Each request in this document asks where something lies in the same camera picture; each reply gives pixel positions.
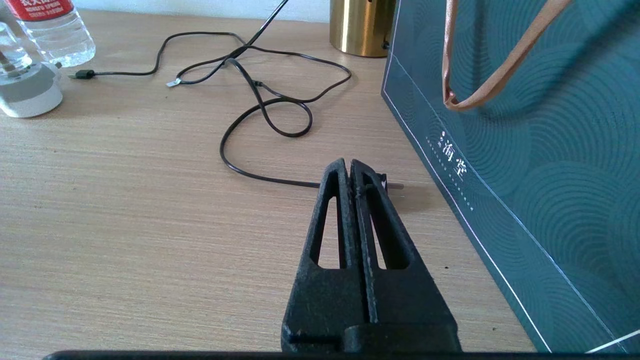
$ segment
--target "white wall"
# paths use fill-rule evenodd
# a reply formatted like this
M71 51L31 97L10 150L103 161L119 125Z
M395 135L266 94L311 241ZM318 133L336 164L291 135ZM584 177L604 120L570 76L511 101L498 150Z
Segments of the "white wall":
M281 0L73 0L78 8L265 19ZM289 0L277 19L329 22L330 0Z

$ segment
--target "gold cylinder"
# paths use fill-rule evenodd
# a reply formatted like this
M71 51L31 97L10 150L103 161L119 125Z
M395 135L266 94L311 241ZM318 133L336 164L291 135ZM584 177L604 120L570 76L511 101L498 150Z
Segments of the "gold cylinder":
M345 53L387 55L396 0L331 0L329 39Z

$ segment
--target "black power cord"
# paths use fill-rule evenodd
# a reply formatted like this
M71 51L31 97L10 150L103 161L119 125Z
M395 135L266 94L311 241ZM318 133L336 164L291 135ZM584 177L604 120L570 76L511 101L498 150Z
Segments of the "black power cord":
M311 130L311 126L313 124L313 114L311 112L311 109L307 106L307 104L319 100L326 93L328 93L329 91L331 91L335 87L347 82L351 78L351 71L349 69L347 69L345 66L342 66L342 65L340 65L338 63L335 63L333 61L324 60L324 59L316 58L316 57L309 56L309 55L306 55L306 54L301 54L301 53L293 53L293 52L289 52L289 51L268 50L268 49L263 49L263 48L260 48L260 47L257 47L257 46L253 46L253 43L260 37L260 35L269 26L271 21L276 17L276 15L278 15L278 12L280 12L280 10L284 7L284 5L288 1L289 0L282 0L282 2L278 5L278 7L273 11L273 13L271 13L269 18L260 27L258 32L256 32L254 34L254 36L251 38L251 40L249 40L248 42L245 42L238 34L229 33L229 32L190 31L190 32L186 32L186 33L177 33L177 34L173 34L173 35L169 36L168 38L166 38L164 40L164 42L162 43L162 46L160 47L160 49L158 50L158 52L156 54L156 63L154 65L153 69L151 69L150 71L146 71L146 72L122 72L122 71L95 72L93 70L80 70L80 71L76 72L75 75L69 76L69 77L70 78L74 78L74 79L91 79L91 78L93 78L95 76L110 76L110 75L125 75L125 76L147 76L147 75L153 75L158 71L158 69L160 67L160 60L161 60L162 54L164 53L164 49L166 48L167 43L171 39L174 39L174 38L177 38L177 37L188 36L188 35L212 35L212 36L231 36L231 37L234 37L238 41L240 41L240 43L242 43L242 46L238 47L237 49L233 50L232 52L228 53L225 56L220 56L219 58L215 58L215 59L212 59L212 60L207 60L207 61L202 61L200 63L195 63L193 65L190 65L190 66L182 69L176 75L176 80L172 81L170 83L167 83L167 86L172 87L172 86L176 86L176 85L193 85L193 84L201 83L201 82L209 79L211 76L213 76L225 64L227 64L227 63L232 64L240 72L240 74L244 77L246 82L249 84L249 87L253 91L253 94L254 94L258 104L255 105L254 107L246 110L235 121L233 121L233 123L231 123L231 125L229 125L229 127L225 131L225 134L222 136L222 139L220 140L220 157L222 158L222 161L224 161L226 166L228 166L231 170L237 172L238 174L241 174L241 175L253 178L253 179L269 181L269 182L272 182L272 183L279 183L279 184L288 184L288 185L294 185L294 186L304 186L304 187L307 187L307 188L319 188L320 187L319 183L313 183L313 182L308 182L308 181L295 181L295 180L288 180L288 179L279 179L279 178L276 178L276 177L267 177L267 176L261 176L261 175L253 174L251 172L245 171L245 170L235 166L225 156L225 145L227 143L227 140L229 139L229 136L238 127L238 125L240 125L240 123L242 123L242 121L244 121L247 117L249 117L251 114L255 113L258 110L260 110L260 112L262 113L262 116L264 117L264 120L267 122L267 124L269 124L271 129L273 129L276 133L278 133L278 134L280 134L282 136L289 137L289 138L298 138L298 137L304 136L305 134L307 134L309 132L309 130ZM247 50L256 50L256 51L260 51L260 52L263 52L263 53L271 53L271 54L298 56L300 58L308 59L310 61L315 61L315 62L324 63L324 64L327 64L327 65L331 65L331 66L337 67L338 69L344 71L346 73L346 76L345 76L344 79L342 79L342 80L330 85L329 87L325 88L320 94L318 94L317 96L312 97L310 99L297 99L295 97L289 97L289 96L286 96L284 94L281 94L280 92L277 92L277 91L271 89L270 87L268 87L267 85L265 85L261 81L256 81L256 80L252 79L252 77L244 69L244 67L242 65L240 65L240 63L236 60L236 58L238 56L242 55ZM201 67L203 65L208 65L208 64L212 64L212 63L216 63L216 62L218 63L217 66L215 66L215 68L213 68L213 70L211 70L204 77L202 77L200 79L192 80L192 81L187 81L187 80L182 79L182 76L186 72L188 72L188 71L190 71L192 69L195 69L197 67ZM265 89L269 93L273 94L275 96L275 98L267 100L267 101L264 101L262 99L262 96L260 95L259 88ZM295 105L299 106L300 108L302 108L303 110L305 110L305 112L307 113L308 122L307 122L307 126L303 130L298 131L297 133L288 133L287 131L283 131L283 130L279 129L277 126L274 125L274 123L272 123L271 119L269 118L269 114L267 112L267 107L269 105L277 104L277 103L280 103L280 102L286 102L286 103L289 103L289 104L295 104ZM386 186L387 185L386 184L386 176L384 174L381 174L380 176L381 176L381 180L385 183L385 186ZM388 184L388 185L389 185L389 187L393 187L393 188L402 188L401 184Z

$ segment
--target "bag handle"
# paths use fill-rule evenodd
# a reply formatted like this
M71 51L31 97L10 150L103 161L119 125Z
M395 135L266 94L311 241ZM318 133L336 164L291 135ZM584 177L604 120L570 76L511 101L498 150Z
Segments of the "bag handle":
M542 9L533 19L531 25L504 63L465 100L458 101L456 93L451 90L449 80L451 78L451 57L453 50L453 34L456 28L456 16L458 13L458 0L447 0L447 13L444 26L444 50L442 53L442 99L449 110L463 111L480 106L493 99L502 91L509 78L516 72L524 61L529 51L536 44L538 38L545 32L558 15L571 3L572 0L547 0Z

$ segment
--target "wood grain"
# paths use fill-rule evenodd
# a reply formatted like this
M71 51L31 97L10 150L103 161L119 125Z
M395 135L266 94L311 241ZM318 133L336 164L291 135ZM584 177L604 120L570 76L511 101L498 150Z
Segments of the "wood grain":
M98 49L86 68L97 70L149 69L172 33L249 38L260 25L89 11L83 18ZM230 158L260 174L314 181L331 161L358 158L404 183L392 200L464 349L532 350L380 97L385 60L334 50L327 24L275 21L258 45L337 61L355 78L311 105L308 136L281 137L252 117L230 139ZM174 40L155 76L66 79L54 111L0 117L0 357L67 348L279 349L316 191L241 177L219 159L224 130L255 104L233 68L195 86L164 85L234 46L231 38ZM297 97L342 76L270 54L241 61L255 79ZM304 126L294 106L271 114L286 129ZM330 259L335 239L327 241Z

